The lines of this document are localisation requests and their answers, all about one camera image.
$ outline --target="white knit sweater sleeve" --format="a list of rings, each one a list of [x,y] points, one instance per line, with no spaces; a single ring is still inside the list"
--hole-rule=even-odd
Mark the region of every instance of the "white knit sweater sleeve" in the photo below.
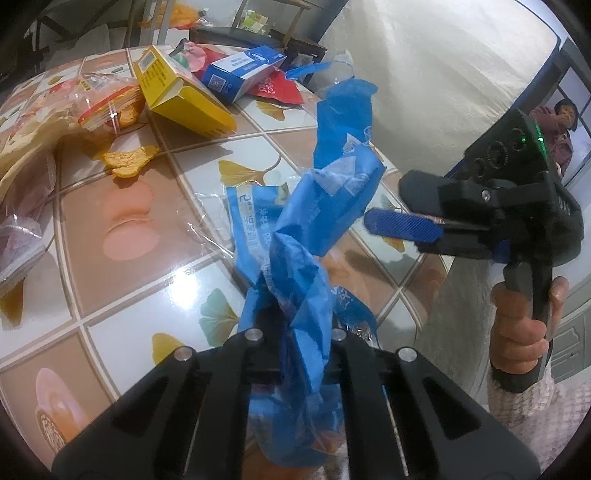
[[[534,452],[542,470],[572,438],[591,406],[591,383],[566,390],[554,383],[550,362],[544,378],[523,393],[504,391],[488,378],[491,414]]]

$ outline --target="yellow box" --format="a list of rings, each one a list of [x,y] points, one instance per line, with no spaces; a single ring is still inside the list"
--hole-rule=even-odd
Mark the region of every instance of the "yellow box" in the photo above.
[[[134,71],[153,112],[208,138],[236,132],[236,121],[222,103],[154,45],[134,62]]]

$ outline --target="camera lens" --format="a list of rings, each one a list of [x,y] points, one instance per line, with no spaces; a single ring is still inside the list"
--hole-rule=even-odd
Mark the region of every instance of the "camera lens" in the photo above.
[[[511,148],[513,151],[520,152],[525,149],[527,137],[521,128],[514,128],[509,134],[509,141],[511,142]]]
[[[486,162],[484,158],[477,158],[474,161],[474,171],[476,176],[481,179],[486,173]]]
[[[506,146],[501,142],[494,142],[488,147],[488,160],[495,168],[501,168],[509,160],[509,153]]]

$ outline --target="black hair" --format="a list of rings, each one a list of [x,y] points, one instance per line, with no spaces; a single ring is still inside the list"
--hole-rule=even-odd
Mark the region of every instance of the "black hair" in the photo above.
[[[560,108],[564,106],[571,106],[574,110],[573,126],[569,128],[569,130],[572,130],[574,132],[579,125],[579,110],[577,110],[577,106],[570,98],[563,98],[554,106],[554,112],[556,113],[556,115],[558,115],[558,112],[560,112]]]

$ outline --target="silver screw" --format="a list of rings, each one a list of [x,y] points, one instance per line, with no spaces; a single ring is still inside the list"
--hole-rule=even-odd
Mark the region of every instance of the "silver screw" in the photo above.
[[[244,336],[251,342],[258,342],[262,338],[262,330],[259,330],[258,328],[249,328]]]
[[[400,360],[410,363],[417,359],[417,352],[413,348],[406,346],[398,351],[398,356]]]
[[[332,338],[335,342],[340,342],[347,337],[347,332],[340,328],[333,328],[332,333],[330,334],[330,338]]]
[[[193,351],[188,346],[180,346],[174,351],[174,357],[179,362],[185,362],[191,358]]]

